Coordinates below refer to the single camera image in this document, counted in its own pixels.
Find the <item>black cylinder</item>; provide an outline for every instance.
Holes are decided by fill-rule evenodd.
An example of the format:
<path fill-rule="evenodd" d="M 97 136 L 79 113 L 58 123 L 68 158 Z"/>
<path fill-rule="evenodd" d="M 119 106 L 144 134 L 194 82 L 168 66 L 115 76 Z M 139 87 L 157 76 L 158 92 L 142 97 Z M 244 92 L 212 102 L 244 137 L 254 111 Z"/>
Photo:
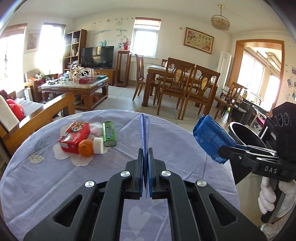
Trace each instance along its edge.
<path fill-rule="evenodd" d="M 251 145 L 266 148 L 260 137 L 252 130 L 241 123 L 231 122 L 228 126 L 228 134 L 238 145 Z M 252 170 L 250 167 L 242 165 L 239 160 L 230 160 L 235 184 L 243 180 Z"/>

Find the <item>flat screen tv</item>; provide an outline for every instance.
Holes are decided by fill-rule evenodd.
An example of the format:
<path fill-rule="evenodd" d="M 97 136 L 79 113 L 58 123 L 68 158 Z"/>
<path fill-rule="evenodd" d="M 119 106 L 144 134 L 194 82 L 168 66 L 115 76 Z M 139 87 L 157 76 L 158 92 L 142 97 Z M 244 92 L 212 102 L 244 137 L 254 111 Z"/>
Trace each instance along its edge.
<path fill-rule="evenodd" d="M 111 69 L 113 53 L 114 46 L 83 48 L 81 51 L 81 66 Z"/>

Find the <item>bookshelf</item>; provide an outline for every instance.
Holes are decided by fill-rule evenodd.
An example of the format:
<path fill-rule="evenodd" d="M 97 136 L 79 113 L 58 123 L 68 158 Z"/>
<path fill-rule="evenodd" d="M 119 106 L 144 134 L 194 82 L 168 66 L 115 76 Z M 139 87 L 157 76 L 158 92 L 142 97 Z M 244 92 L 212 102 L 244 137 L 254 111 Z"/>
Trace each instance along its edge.
<path fill-rule="evenodd" d="M 85 29 L 66 34 L 63 72 L 70 70 L 72 63 L 75 60 L 78 60 L 78 65 L 81 64 L 81 50 L 86 46 L 86 36 L 87 30 Z"/>

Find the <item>white wall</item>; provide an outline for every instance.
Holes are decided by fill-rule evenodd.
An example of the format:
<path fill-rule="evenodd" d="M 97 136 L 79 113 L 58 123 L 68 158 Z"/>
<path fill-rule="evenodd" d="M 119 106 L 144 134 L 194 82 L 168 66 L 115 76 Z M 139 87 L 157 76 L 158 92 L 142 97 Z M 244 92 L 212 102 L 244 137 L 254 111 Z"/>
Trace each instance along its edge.
<path fill-rule="evenodd" d="M 120 39 L 117 37 L 120 33 L 116 29 L 126 29 L 127 31 L 123 32 L 123 35 L 131 38 L 135 17 L 161 19 L 155 59 L 145 58 L 145 63 L 161 64 L 162 59 L 172 57 L 216 70 L 220 52 L 222 50 L 226 52 L 231 50 L 231 36 L 227 32 L 213 28 L 210 24 L 210 20 L 208 23 L 204 23 L 194 18 L 160 13 L 155 10 L 123 9 L 100 12 L 84 18 L 75 19 L 74 28 L 88 30 L 87 47 L 99 46 L 99 42 L 106 40 L 108 46 L 115 46 L 116 52 Z M 121 19 L 123 19 L 123 24 L 117 26 L 116 22 Z M 196 29 L 214 37 L 213 51 L 211 55 L 183 45 L 186 27 Z M 97 33 L 103 30 L 108 31 L 99 34 Z"/>
<path fill-rule="evenodd" d="M 289 101 L 295 103 L 295 100 L 292 98 L 292 94 L 295 91 L 296 88 L 294 87 L 288 87 L 287 79 L 292 80 L 292 84 L 294 85 L 294 81 L 296 82 L 296 75 L 292 74 L 292 67 L 296 68 L 296 43 L 290 36 L 288 32 L 283 31 L 253 31 L 248 32 L 240 35 L 234 35 L 232 39 L 232 47 L 231 47 L 231 55 L 232 55 L 232 62 L 233 62 L 233 56 L 235 52 L 235 45 L 237 40 L 243 40 L 243 39 L 277 39 L 277 40 L 283 40 L 284 41 L 284 47 L 285 47 L 285 62 L 284 64 L 284 75 L 283 75 L 283 81 L 281 84 L 281 89 L 279 93 L 279 98 L 276 103 L 276 106 Z"/>
<path fill-rule="evenodd" d="M 26 31 L 41 31 L 43 23 L 60 23 L 66 25 L 66 33 L 73 31 L 73 20 L 58 18 L 36 11 L 35 13 L 16 13 L 9 21 L 8 26 L 27 23 Z M 38 68 L 35 62 L 36 52 L 25 53 L 23 56 L 23 73 Z"/>

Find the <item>crystal lampshade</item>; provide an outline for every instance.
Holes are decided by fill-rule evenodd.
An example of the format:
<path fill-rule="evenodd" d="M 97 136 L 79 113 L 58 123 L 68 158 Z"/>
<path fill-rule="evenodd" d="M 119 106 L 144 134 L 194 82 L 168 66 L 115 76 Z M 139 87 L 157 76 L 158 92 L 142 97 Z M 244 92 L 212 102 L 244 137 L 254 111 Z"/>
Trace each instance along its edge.
<path fill-rule="evenodd" d="M 222 8 L 224 6 L 219 5 L 219 7 L 220 7 L 220 15 L 212 16 L 212 19 L 211 19 L 212 26 L 221 31 L 228 31 L 230 28 L 230 22 L 226 17 L 222 16 Z"/>

